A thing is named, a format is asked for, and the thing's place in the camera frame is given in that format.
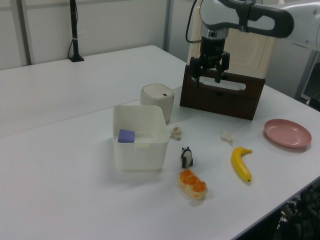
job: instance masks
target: toy banana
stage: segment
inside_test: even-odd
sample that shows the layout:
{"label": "toy banana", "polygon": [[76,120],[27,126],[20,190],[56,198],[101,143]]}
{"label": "toy banana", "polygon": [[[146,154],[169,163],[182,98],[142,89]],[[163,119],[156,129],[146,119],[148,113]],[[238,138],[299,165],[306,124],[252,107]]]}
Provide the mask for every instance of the toy banana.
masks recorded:
{"label": "toy banana", "polygon": [[251,153],[251,149],[245,149],[244,147],[239,146],[233,150],[231,155],[231,162],[235,171],[246,182],[252,182],[252,177],[250,171],[242,161],[242,157]]}

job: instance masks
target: white wall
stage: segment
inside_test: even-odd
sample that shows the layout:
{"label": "white wall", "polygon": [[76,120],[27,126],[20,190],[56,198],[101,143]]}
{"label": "white wall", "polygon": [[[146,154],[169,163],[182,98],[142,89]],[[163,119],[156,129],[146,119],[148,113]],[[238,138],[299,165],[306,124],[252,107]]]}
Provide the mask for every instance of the white wall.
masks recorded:
{"label": "white wall", "polygon": [[[187,62],[189,53],[189,43],[186,41],[185,35],[193,2],[194,0],[171,0],[169,12],[169,32],[166,50],[185,62]],[[189,36],[191,36],[191,28],[192,24],[190,24]]]}
{"label": "white wall", "polygon": [[[171,27],[168,33],[167,50],[185,62],[190,46],[185,40],[185,34],[193,2],[194,0],[172,0],[170,9]],[[277,0],[263,2],[275,4]],[[294,45],[286,39],[277,39],[265,84],[294,98],[310,53],[309,49]]]}
{"label": "white wall", "polygon": [[[164,46],[167,0],[77,0],[79,53]],[[72,39],[69,0],[26,0],[33,64],[67,58]]]}
{"label": "white wall", "polygon": [[19,21],[14,18],[13,7],[15,6],[11,6],[10,0],[0,1],[0,70],[26,64],[23,42],[19,42],[17,36]]}

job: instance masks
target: small white toy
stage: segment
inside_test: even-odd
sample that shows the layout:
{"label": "small white toy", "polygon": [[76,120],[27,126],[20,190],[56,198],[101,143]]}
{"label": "small white toy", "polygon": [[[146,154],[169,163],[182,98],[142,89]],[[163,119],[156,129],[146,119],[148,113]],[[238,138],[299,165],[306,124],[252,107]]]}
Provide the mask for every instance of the small white toy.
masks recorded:
{"label": "small white toy", "polygon": [[227,131],[222,131],[221,138],[223,140],[226,140],[229,143],[232,143],[233,140],[235,139],[235,137],[230,132],[227,132]]}
{"label": "small white toy", "polygon": [[182,131],[181,128],[179,127],[179,125],[175,126],[172,131],[171,131],[171,137],[176,139],[176,140],[180,140],[181,139],[181,135],[182,135]]}
{"label": "small white toy", "polygon": [[182,167],[185,169],[186,167],[192,167],[194,165],[194,160],[192,158],[192,152],[187,146],[186,148],[182,148],[181,154]]}

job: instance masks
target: white table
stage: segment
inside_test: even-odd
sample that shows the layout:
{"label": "white table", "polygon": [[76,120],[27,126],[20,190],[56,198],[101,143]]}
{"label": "white table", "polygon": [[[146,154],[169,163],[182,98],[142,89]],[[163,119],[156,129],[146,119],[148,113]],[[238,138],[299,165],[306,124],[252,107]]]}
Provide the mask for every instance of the white table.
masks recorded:
{"label": "white table", "polygon": [[[114,59],[120,65],[112,65]],[[267,86],[249,121],[179,107],[185,63],[156,47],[90,56],[78,66],[64,60],[0,71],[0,96],[17,90],[30,98],[35,89],[29,85],[37,83],[37,91],[49,94],[52,87],[64,98],[59,102],[54,94],[43,94],[43,109],[37,101],[25,103],[33,114],[6,109],[12,119],[24,119],[0,126],[1,239],[229,240],[320,176],[320,113]],[[44,80],[46,71],[49,77]],[[78,71],[76,79],[72,74]],[[62,76],[69,76],[67,82],[59,80]],[[167,130],[179,124],[182,140],[170,139],[162,171],[117,172],[112,106],[139,104],[141,87],[150,83],[175,89]],[[16,88],[19,84],[29,92]],[[1,97],[10,99],[9,94]],[[51,105],[68,111],[47,109]],[[311,146],[290,150],[266,139],[264,123],[275,118],[307,128]],[[221,141],[222,130],[234,134],[233,145]],[[208,186],[204,201],[189,199],[177,185],[181,147],[186,146],[193,153],[192,170]],[[251,185],[231,165],[237,146],[253,150],[244,160],[252,173]]]}

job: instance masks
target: pink plate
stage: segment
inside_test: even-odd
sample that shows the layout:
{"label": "pink plate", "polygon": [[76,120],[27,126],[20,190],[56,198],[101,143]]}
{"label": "pink plate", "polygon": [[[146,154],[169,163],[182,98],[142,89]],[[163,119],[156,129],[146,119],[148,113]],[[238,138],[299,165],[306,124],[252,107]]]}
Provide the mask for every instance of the pink plate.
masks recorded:
{"label": "pink plate", "polygon": [[277,144],[288,148],[303,148],[312,140],[310,132],[303,126],[285,119],[272,119],[264,124],[265,134]]}

